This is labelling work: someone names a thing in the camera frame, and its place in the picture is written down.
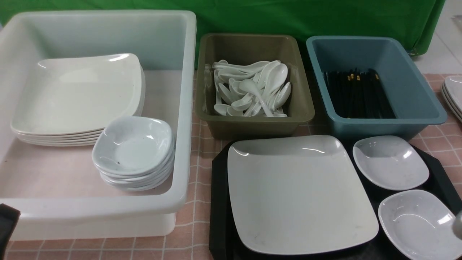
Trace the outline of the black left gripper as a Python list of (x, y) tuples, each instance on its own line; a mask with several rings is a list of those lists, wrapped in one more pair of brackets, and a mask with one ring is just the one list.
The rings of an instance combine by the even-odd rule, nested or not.
[(0, 258), (4, 259), (10, 237), (18, 224), (21, 212), (6, 204), (0, 205)]

